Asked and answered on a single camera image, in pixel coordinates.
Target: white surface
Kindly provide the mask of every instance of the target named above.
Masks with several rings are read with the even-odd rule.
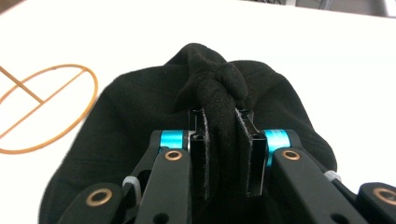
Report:
[[[30,0],[0,15],[0,65],[19,79],[78,63],[95,72],[101,91],[190,42],[228,61],[268,63],[297,90],[355,192],[366,182],[396,186],[395,40],[396,20],[242,1]],[[0,95],[11,86],[0,76]],[[0,223],[36,223],[78,127],[36,152],[0,154]]]

